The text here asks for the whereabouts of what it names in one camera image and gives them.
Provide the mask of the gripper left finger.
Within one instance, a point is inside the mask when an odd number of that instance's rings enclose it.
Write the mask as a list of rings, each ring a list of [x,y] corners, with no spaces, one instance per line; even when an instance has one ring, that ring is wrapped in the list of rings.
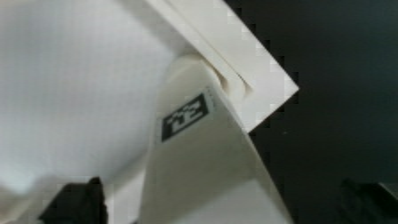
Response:
[[[108,224],[103,183],[93,177],[87,183],[69,183],[37,217],[43,224]]]

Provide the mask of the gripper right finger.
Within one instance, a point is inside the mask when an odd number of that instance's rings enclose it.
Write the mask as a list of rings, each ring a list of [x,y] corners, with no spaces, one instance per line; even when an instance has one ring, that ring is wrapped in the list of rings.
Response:
[[[398,183],[343,180],[338,224],[398,224]]]

